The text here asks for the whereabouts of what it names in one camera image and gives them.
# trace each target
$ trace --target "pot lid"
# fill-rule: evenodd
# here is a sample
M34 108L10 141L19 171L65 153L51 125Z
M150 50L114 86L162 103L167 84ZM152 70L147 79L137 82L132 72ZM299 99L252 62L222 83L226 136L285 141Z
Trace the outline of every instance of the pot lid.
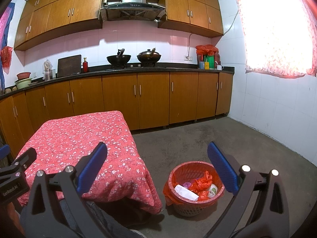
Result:
M143 51L143 52L139 53L139 55L150 55L151 53L153 55L160 55L158 52L155 52L155 48L153 48L152 50L148 49L147 51Z

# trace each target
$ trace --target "pink cloth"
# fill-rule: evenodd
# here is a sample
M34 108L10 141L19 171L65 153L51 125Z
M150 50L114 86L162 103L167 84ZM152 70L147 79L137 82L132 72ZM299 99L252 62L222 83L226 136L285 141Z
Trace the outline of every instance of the pink cloth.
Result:
M104 142L108 148L107 160L84 198L109 202L128 197L141 202L141 208L157 214L162 203L151 175L137 152L130 130L119 111L89 113L44 123L19 153L33 147L37 159L25 171L29 186L38 170L47 174L75 166L82 156ZM26 204L29 192L19 197Z

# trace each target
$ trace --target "trash bag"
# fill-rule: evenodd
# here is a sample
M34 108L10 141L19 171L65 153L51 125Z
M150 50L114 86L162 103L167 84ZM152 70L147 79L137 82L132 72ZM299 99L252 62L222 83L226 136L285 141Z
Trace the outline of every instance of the trash bag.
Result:
M6 74L9 74L11 58L12 58L12 50L13 50L12 47L5 46L0 52L2 68Z
M219 50L213 45L196 46L196 53L200 55L214 55Z
M194 182L188 189L199 196L199 192L208 190L211 184L212 184L212 176L209 174L208 171L206 171L205 175L199 179L194 180Z

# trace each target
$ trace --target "stainless steel range hood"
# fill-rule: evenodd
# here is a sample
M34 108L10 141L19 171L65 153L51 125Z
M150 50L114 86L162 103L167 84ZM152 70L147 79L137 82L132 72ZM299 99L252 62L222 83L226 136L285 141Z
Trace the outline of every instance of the stainless steel range hood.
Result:
M148 20L160 19L165 15L165 8L146 0L121 0L105 4L100 9L103 20Z

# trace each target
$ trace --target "wall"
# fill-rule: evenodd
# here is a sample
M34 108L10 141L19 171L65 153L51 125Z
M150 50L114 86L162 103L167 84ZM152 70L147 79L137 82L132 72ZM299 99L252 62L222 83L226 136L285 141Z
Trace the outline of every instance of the wall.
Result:
M224 31L237 13L235 0L219 0ZM245 73L244 33L238 15L217 43L221 64L234 66L229 117L284 144L317 166L316 77L281 79Z

